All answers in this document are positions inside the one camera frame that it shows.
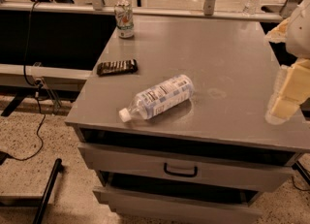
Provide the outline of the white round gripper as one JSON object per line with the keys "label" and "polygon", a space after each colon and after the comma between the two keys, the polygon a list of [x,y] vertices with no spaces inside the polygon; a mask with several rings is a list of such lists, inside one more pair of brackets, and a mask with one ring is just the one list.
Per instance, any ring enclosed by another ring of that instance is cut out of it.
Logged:
{"label": "white round gripper", "polygon": [[274,44],[286,42],[287,52],[301,57],[291,66],[280,66],[267,105],[265,120],[280,125],[310,98],[310,60],[306,59],[310,57],[310,0],[302,0],[290,19],[284,19],[264,38]]}

